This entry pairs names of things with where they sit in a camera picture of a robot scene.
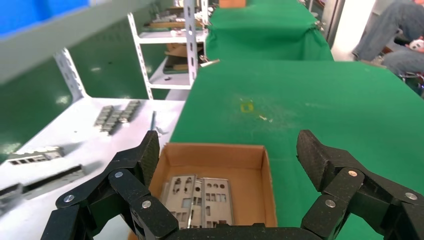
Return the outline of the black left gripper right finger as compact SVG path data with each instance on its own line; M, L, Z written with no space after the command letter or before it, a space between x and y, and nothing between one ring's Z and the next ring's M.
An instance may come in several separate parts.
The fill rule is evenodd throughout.
M348 151L322 144L301 130L297 159L320 193L301 227L322 240L334 240L350 215L362 218L385 240L424 237L422 194L365 168Z

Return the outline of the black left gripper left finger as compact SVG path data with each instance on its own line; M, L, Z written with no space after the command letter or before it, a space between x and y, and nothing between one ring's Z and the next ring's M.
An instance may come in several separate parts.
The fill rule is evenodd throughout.
M97 176L61 195L42 233L44 240L91 240L120 216L139 240L165 240L179 230L176 218L149 185L159 161L158 133L117 152Z

